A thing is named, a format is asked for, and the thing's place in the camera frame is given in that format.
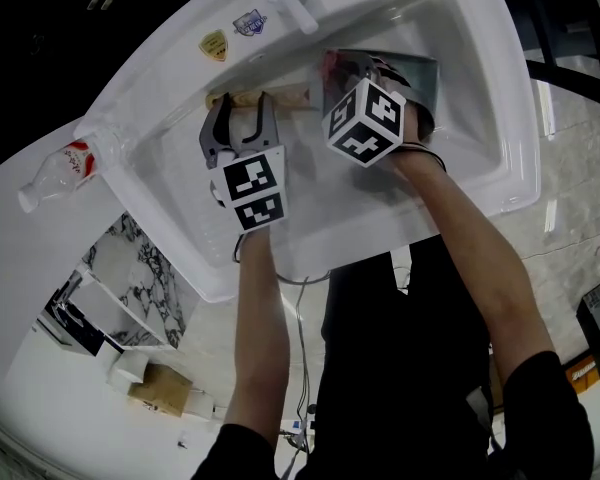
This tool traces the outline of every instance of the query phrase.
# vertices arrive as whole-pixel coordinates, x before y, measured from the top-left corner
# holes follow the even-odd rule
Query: tiled floor
[[[498,216],[493,222],[523,258],[558,354],[567,361],[587,348],[575,310],[582,295],[600,283],[600,106],[554,87],[551,99],[555,133],[540,137],[542,197],[533,206]],[[411,264],[408,248],[395,251],[393,257],[396,267]],[[407,276],[407,269],[396,269],[399,284]],[[308,287],[301,305],[312,401],[323,366],[320,326],[327,288],[327,283]],[[302,378],[298,332],[292,316],[299,288],[283,286],[283,294],[292,344],[284,417],[292,418]],[[180,350],[160,353],[158,359],[191,378],[195,386],[216,399],[217,405],[226,406],[234,381],[235,323],[235,301],[199,304]]]

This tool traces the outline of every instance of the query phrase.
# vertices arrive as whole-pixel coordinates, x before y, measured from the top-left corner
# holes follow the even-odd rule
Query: white sink
[[[127,61],[76,130],[110,126],[139,145],[104,177],[151,240],[209,301],[235,295],[237,234],[209,193],[198,143],[213,90],[307,80],[325,47],[434,57],[440,64],[431,147],[487,215],[539,196],[531,87],[503,0],[309,0],[319,24],[307,36],[264,0],[192,0]],[[258,9],[261,34],[233,32]],[[228,38],[225,62],[201,39]],[[421,202],[380,168],[362,169],[326,149],[320,112],[277,113],[287,146],[290,219],[274,226],[278,271],[294,279],[401,247],[436,233]],[[247,135],[253,123],[236,119]]]

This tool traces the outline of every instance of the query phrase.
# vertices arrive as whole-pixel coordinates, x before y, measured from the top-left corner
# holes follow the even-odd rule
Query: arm
[[[485,320],[504,385],[526,359],[553,350],[527,271],[511,245],[435,159],[411,152],[394,155],[393,160],[424,201]]]
[[[225,423],[247,427],[275,450],[289,381],[289,335],[269,230],[248,234],[240,253],[236,387]]]

